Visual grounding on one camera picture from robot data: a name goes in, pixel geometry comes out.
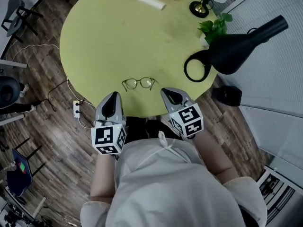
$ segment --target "potted plant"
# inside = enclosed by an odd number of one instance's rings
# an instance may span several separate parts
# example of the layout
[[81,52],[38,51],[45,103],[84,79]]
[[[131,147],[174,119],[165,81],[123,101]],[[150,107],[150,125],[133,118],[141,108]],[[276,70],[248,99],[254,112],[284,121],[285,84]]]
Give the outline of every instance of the potted plant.
[[226,22],[232,21],[232,16],[227,13],[222,13],[219,15],[220,18],[216,19],[214,22],[208,20],[199,23],[200,30],[203,34],[200,37],[200,43],[204,47],[208,47],[213,39],[218,35],[225,35],[227,32]]

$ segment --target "drawstring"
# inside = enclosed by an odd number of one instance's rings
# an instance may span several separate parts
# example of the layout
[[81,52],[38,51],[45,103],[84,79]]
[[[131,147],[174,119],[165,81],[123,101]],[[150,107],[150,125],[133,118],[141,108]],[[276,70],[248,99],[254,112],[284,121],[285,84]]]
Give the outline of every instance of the drawstring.
[[181,159],[183,159],[185,162],[190,163],[190,161],[186,160],[183,156],[181,156],[178,152],[174,151],[172,149],[173,144],[175,143],[176,139],[174,139],[172,141],[172,143],[170,145],[168,145],[167,140],[165,138],[165,134],[162,131],[159,131],[158,134],[159,140],[160,140],[160,144],[163,146],[164,149],[169,150],[171,153],[175,154],[176,156],[180,157]]
[[162,131],[159,131],[158,137],[159,137],[159,140],[160,140],[160,144],[161,144],[164,148],[167,148],[167,149],[171,148],[172,145],[173,145],[173,144],[175,143],[175,141],[176,141],[176,139],[174,139],[174,140],[172,141],[172,143],[171,143],[170,145],[168,145],[167,140],[166,140],[166,138],[165,138],[165,134],[164,134]]
[[155,151],[154,153],[150,154],[146,159],[144,159],[135,169],[135,171],[145,162],[147,161],[149,158],[151,158],[153,155],[157,154],[158,152],[167,149],[168,151],[170,151],[171,153],[175,154],[177,157],[180,157],[182,160],[184,160],[187,163],[190,163],[190,161],[186,160],[183,156],[181,156],[178,152],[174,151],[172,149],[173,144],[175,143],[176,139],[174,139],[172,141],[172,143],[170,145],[168,145],[167,140],[165,138],[165,134],[162,131],[159,131],[158,134],[159,140],[160,140],[160,144],[163,146],[163,148]]

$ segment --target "glasses frame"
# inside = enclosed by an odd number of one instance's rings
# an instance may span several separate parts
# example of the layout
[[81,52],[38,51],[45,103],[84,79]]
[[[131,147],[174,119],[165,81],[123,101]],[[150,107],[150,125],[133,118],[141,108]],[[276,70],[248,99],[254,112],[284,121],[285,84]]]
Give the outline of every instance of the glasses frame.
[[[126,80],[122,81],[121,83],[122,83],[122,86],[124,87],[125,91],[127,92],[127,90],[134,90],[137,87],[138,83],[136,83],[136,86],[134,88],[130,89],[130,88],[127,87],[126,81],[128,81],[128,80],[135,80],[136,82],[140,82],[140,85],[142,86],[142,83],[141,83],[142,79],[143,78],[141,78],[140,80],[137,80],[135,78],[129,78],[129,79],[126,79]],[[149,87],[143,87],[143,86],[142,87],[143,88],[149,88],[150,91],[151,91],[152,86],[155,84],[156,80],[154,78],[149,78],[149,79],[151,79],[151,82],[152,82],[151,85]]]

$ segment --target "electrical outlet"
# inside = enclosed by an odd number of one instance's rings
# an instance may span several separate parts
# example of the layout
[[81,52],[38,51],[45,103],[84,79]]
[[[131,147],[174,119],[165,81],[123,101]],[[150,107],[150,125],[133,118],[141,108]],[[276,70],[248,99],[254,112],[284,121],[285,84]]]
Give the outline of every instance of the electrical outlet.
[[74,118],[80,118],[80,104],[77,100],[74,100]]

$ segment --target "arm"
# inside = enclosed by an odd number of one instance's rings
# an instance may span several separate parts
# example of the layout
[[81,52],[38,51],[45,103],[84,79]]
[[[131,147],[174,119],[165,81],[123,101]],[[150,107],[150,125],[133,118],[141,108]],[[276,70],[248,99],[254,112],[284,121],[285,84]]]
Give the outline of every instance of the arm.
[[114,168],[115,159],[112,156],[98,155],[90,190],[90,199],[92,201],[111,204],[115,194]]
[[206,168],[222,184],[239,177],[232,162],[206,129],[197,133],[193,142]]

